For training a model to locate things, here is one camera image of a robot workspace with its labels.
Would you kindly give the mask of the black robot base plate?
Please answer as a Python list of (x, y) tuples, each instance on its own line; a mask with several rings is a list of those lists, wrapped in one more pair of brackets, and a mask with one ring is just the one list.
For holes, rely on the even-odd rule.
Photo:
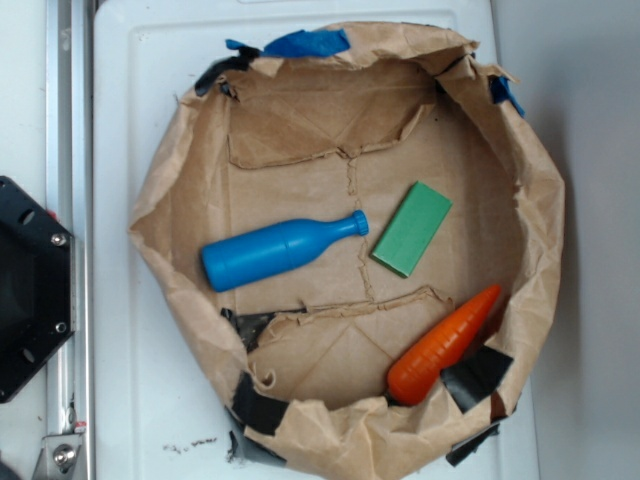
[(1, 402), (72, 336), (73, 235), (1, 178)]

